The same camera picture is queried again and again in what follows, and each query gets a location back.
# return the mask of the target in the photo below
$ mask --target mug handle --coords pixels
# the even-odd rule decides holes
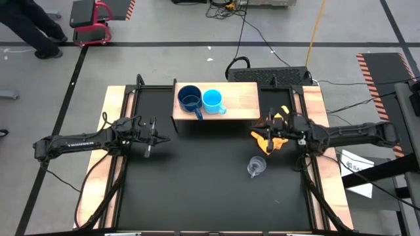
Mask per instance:
[[[198,120],[199,120],[199,121],[202,121],[202,120],[203,120],[203,114],[201,114],[200,109],[196,108],[196,109],[194,110],[194,112],[196,113]]]
[[[226,107],[224,105],[220,105],[219,113],[222,115],[226,113]]]

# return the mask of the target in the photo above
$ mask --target black seat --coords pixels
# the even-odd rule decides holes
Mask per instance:
[[[70,27],[78,28],[93,25],[93,11],[95,0],[74,1],[70,14]]]

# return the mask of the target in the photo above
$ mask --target floor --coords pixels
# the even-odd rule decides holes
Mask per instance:
[[[71,1],[36,0],[46,10],[59,10],[58,23],[68,36]],[[292,66],[305,64],[308,42],[322,0],[300,0],[288,9],[250,8],[247,21],[260,29],[267,41]],[[386,14],[384,4],[392,16]],[[32,189],[39,164],[32,144],[50,135],[92,132],[98,125],[106,87],[134,84],[141,73],[148,85],[178,81],[225,81],[224,70],[236,52],[242,20],[205,17],[208,5],[178,6],[170,0],[138,1],[130,21],[111,22],[114,44],[90,47],[77,76],[79,47],[62,47],[64,56],[41,61],[8,28],[0,24],[0,88],[18,89],[19,100],[0,100],[0,124],[10,134],[0,140],[0,231],[13,235]],[[364,82],[356,53],[401,52],[415,76],[420,61],[420,16],[417,0],[327,1],[316,34],[309,70],[317,80],[336,83]],[[245,25],[240,56],[253,68],[284,66],[253,28]],[[370,98],[365,86],[321,84],[327,109],[338,109]],[[64,97],[71,94],[70,103]],[[340,112],[351,123],[379,121],[372,103]],[[330,125],[345,125],[329,117]],[[358,155],[393,158],[392,151],[371,145],[345,149]],[[80,187],[89,153],[66,155],[51,162],[49,170]],[[26,233],[70,230],[77,193],[47,174]],[[364,233],[400,233],[393,212],[352,208],[356,229]],[[413,211],[406,208],[409,230],[420,235]]]

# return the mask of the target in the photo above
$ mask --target wooden shelf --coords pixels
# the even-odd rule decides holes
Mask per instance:
[[[197,120],[194,112],[185,112],[179,106],[178,91],[186,85],[198,87],[201,90],[201,95],[209,89],[216,89],[222,94],[222,104],[227,108],[227,112],[224,115],[210,115],[202,107],[201,112],[204,120],[252,120],[260,117],[258,88],[255,82],[176,83],[173,102],[173,119],[175,120]]]

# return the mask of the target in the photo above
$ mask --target clear plastic cup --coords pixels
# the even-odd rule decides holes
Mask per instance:
[[[266,167],[267,163],[265,162],[264,158],[253,157],[251,160],[249,160],[248,173],[251,175],[251,178],[254,178],[261,174]]]

